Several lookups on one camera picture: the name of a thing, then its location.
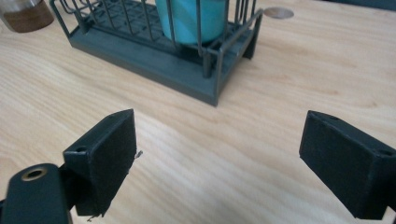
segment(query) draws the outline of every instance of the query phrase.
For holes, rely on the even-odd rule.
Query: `light wood surface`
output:
[[[0,22],[0,198],[19,170],[61,165],[100,119],[133,108],[144,153],[92,223],[372,223],[354,219],[298,150],[307,110],[396,147],[396,13],[258,1],[274,6],[295,15],[264,17],[255,57],[217,107],[71,48],[57,21],[23,35]]]

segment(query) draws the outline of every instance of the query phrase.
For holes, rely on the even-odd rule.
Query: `blue cup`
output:
[[[196,0],[171,0],[175,41],[180,44],[197,43]],[[210,42],[224,31],[225,0],[201,0],[201,39]],[[172,39],[166,0],[155,0],[163,33]]]

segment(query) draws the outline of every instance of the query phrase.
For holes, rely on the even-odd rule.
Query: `brown liquid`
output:
[[[4,19],[15,32],[26,33],[41,29],[53,22],[52,14],[42,0],[35,7],[26,8],[19,12],[6,12]]]

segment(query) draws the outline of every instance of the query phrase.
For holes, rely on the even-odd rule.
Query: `table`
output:
[[[19,170],[61,165],[100,119],[133,108],[144,153],[94,223],[371,223],[348,213],[299,146],[317,110],[396,147],[396,13],[258,1],[274,6],[294,17],[264,17],[255,57],[217,107],[72,49],[57,21],[23,35],[0,23],[1,198]]]

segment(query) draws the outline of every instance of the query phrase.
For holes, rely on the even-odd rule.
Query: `dark gray wire rack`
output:
[[[171,39],[163,34],[155,5],[146,0],[50,0],[50,5],[73,48],[129,69],[196,99],[217,105],[219,94],[233,68],[254,54],[262,9],[256,0],[236,0],[233,21],[226,1],[221,36],[201,40],[201,0],[197,10],[197,43],[181,45],[175,40],[172,1],[166,1]],[[58,7],[74,14],[78,26],[69,32]]]

